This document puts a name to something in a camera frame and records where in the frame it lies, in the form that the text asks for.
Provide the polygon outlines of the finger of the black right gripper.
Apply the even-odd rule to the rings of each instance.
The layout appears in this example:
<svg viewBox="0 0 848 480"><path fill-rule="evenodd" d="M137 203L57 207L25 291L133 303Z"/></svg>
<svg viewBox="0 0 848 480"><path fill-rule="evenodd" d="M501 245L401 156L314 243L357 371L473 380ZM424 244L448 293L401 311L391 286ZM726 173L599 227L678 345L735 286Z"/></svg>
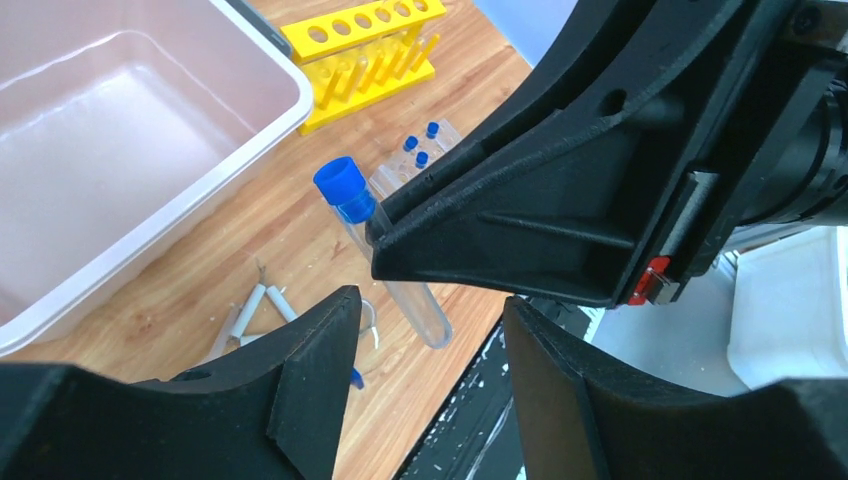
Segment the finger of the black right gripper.
<svg viewBox="0 0 848 480"><path fill-rule="evenodd" d="M588 306L619 305L666 195L680 109L601 116L615 152L658 136L661 159L606 159L601 142L560 159L459 159L457 147L385 202L371 225L373 275L458 283Z"/></svg>

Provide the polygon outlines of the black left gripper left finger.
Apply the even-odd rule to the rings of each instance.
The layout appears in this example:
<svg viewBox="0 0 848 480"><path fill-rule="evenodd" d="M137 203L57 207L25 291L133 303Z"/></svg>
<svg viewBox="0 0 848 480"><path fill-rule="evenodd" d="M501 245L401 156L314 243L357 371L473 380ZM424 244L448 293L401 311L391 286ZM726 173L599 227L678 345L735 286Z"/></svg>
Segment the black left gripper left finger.
<svg viewBox="0 0 848 480"><path fill-rule="evenodd" d="M338 288L294 322L168 381L72 364L1 366L5 479L329 479L361 296Z"/></svg>

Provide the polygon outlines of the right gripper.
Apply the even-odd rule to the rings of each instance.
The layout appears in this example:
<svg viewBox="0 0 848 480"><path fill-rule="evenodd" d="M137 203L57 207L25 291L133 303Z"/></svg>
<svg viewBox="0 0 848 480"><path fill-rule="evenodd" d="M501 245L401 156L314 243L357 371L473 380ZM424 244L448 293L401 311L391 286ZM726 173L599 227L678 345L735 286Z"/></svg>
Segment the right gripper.
<svg viewBox="0 0 848 480"><path fill-rule="evenodd" d="M580 1L519 88L457 147L459 159L560 159L601 142L606 159L661 159L656 135L615 152L592 87L658 8ZM759 1L768 18L745 56L738 94L706 155L662 208L622 305L667 304L702 275L737 229L847 222L847 5Z"/></svg>

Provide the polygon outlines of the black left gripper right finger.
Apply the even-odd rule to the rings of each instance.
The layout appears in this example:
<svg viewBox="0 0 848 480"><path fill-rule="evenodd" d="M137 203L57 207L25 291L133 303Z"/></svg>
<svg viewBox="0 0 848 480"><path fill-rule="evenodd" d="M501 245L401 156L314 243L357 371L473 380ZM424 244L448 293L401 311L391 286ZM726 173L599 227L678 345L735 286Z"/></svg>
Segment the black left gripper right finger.
<svg viewBox="0 0 848 480"><path fill-rule="evenodd" d="M785 379L721 397L632 367L524 299L503 327L531 479L843 479L847 383Z"/></svg>

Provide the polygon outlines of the white clay triangle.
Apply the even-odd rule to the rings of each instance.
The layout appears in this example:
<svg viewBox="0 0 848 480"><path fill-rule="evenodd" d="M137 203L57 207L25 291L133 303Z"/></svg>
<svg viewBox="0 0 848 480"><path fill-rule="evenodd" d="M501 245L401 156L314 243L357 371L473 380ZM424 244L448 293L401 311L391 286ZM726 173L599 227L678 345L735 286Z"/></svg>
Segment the white clay triangle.
<svg viewBox="0 0 848 480"><path fill-rule="evenodd" d="M267 282L266 267L259 261L257 261L257 269L259 280L239 310L229 334L232 339L237 341L239 347L246 346L262 337L262 334L246 334L246 330L264 299L268 299L271 302L287 323L299 317L299 314L284 295L286 288L269 284Z"/></svg>

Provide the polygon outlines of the clear plastic funnel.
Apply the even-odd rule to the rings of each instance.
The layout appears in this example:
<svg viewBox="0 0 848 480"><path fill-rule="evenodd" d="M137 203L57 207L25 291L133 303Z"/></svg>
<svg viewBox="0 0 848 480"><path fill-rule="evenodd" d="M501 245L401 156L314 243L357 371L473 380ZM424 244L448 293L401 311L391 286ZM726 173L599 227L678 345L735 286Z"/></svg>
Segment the clear plastic funnel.
<svg viewBox="0 0 848 480"><path fill-rule="evenodd" d="M240 311L240 305L231 304L228 316L223 321L221 328L212 343L209 353L199 362L200 365L213 361L224 354L226 345L231 337L233 325L236 322Z"/></svg>

